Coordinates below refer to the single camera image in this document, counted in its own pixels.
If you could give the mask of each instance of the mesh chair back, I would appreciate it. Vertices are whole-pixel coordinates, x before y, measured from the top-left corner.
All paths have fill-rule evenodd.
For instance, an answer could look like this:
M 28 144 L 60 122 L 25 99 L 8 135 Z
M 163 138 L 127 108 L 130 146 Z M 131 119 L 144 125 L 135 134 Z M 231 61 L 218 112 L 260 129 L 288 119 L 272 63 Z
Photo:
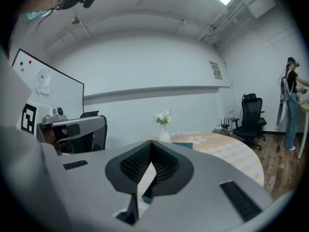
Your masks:
M 263 101 L 261 98 L 243 100 L 241 102 L 243 112 L 243 126 L 252 128 L 258 127 L 258 121 L 260 120 L 262 111 L 262 103 Z
M 243 95 L 242 100 L 256 100 L 256 95 L 255 94 L 248 94 L 248 95 Z
M 81 115 L 81 118 L 97 116 L 98 112 L 99 111 L 84 113 Z M 105 120 L 105 126 L 103 128 L 71 141 L 74 148 L 74 154 L 105 149 L 107 121 L 105 116 L 101 117 Z

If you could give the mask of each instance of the sneaker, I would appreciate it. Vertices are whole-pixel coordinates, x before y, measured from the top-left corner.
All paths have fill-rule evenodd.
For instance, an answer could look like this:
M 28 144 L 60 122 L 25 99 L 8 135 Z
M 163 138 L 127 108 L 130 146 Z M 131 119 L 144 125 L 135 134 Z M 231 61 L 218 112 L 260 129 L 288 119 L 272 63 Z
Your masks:
M 291 149 L 288 149 L 288 150 L 291 150 L 291 151 L 293 151 L 293 150 L 295 150 L 296 149 L 296 147 L 294 146 L 293 148 L 291 148 Z

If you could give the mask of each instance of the office chair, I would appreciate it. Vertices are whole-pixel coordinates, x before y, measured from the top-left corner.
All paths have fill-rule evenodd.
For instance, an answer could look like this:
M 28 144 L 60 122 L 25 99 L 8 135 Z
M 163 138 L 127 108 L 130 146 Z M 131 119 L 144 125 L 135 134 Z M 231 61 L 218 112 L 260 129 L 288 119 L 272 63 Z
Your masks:
M 243 99 L 241 102 L 243 116 L 242 116 L 242 126 L 238 127 L 237 119 L 236 128 L 233 133 L 245 139 L 244 143 L 247 145 L 257 146 L 259 150 L 262 147 L 255 142 L 255 138 L 259 135 L 261 126 L 258 124 L 261 117 L 262 109 L 262 99 Z
M 87 112 L 81 115 L 81 118 L 98 116 L 99 111 Z M 106 117 L 100 115 L 105 120 L 105 126 L 95 132 L 91 132 L 81 138 L 72 140 L 74 144 L 74 154 L 85 153 L 90 151 L 99 151 L 105 149 L 107 135 Z
M 255 100 L 255 99 L 256 99 L 256 95 L 255 94 L 248 94 L 248 95 L 243 95 L 242 96 L 242 100 Z M 263 141 L 266 141 L 266 138 L 265 138 L 265 136 L 263 134 L 263 126 L 265 126 L 267 124 L 265 119 L 261 117 L 259 122 L 258 122 L 258 124 L 261 127 L 258 136 L 259 137 L 263 137 L 264 138 Z

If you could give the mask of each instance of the teal object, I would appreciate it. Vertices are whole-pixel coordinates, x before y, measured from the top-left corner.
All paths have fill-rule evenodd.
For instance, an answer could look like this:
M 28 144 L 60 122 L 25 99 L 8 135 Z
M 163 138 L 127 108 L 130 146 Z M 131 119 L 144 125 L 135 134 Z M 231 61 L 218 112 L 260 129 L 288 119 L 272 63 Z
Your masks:
M 145 203 L 151 204 L 151 202 L 153 201 L 151 198 L 148 198 L 148 197 L 146 197 L 146 196 L 144 196 L 144 195 L 142 195 L 141 197 L 143 198 L 143 200 L 144 200 Z
M 44 10 L 44 11 L 39 11 L 39 12 L 32 12 L 32 13 L 27 13 L 27 17 L 29 20 L 34 20 L 39 17 L 47 16 L 52 12 L 52 10 Z
M 188 149 L 193 149 L 193 143 L 173 143 L 174 145 L 179 145 Z

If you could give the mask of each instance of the whiteboard frame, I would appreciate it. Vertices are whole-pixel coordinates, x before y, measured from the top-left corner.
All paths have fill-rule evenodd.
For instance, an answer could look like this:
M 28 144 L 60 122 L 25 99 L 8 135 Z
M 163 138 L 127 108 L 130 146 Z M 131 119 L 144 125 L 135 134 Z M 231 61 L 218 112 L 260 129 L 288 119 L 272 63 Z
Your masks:
M 26 52 L 26 51 L 23 50 L 22 48 L 19 48 L 19 49 L 18 49 L 18 52 L 16 53 L 15 58 L 14 58 L 14 61 L 13 61 L 13 64 L 12 64 L 12 68 L 13 68 L 13 66 L 14 66 L 14 64 L 15 64 L 15 61 L 16 61 L 16 59 L 17 59 L 17 57 L 18 57 L 19 52 L 23 52 L 23 53 L 25 53 L 26 55 L 28 55 L 29 57 L 31 57 L 31 58 L 37 60 L 38 62 L 40 62 L 41 64 L 47 66 L 48 68 L 50 68 L 50 69 L 52 69 L 52 70 L 54 70 L 54 71 L 56 71 L 56 72 L 58 72 L 58 73 L 60 73 L 60 74 L 62 74 L 62 75 L 64 75 L 64 76 L 66 76 L 66 77 L 68 77 L 68 78 L 70 78 L 70 79 L 72 79 L 72 80 L 74 80 L 74 81 L 76 81 L 76 82 L 78 82 L 78 83 L 80 83 L 80 84 L 83 84 L 82 82 L 80 82 L 80 81 L 74 79 L 73 77 L 70 77 L 70 76 L 68 76 L 68 75 L 66 75 L 66 74 L 64 74 L 64 73 L 62 73 L 61 71 L 59 71 L 59 70 L 57 70 L 57 69 L 51 67 L 49 64 L 44 63 L 42 60 L 39 60 L 38 58 L 36 58 L 35 56 L 33 56 L 33 55 L 31 55 L 30 53 Z M 84 113 L 84 87 L 85 87 L 85 85 L 83 84 L 83 113 Z

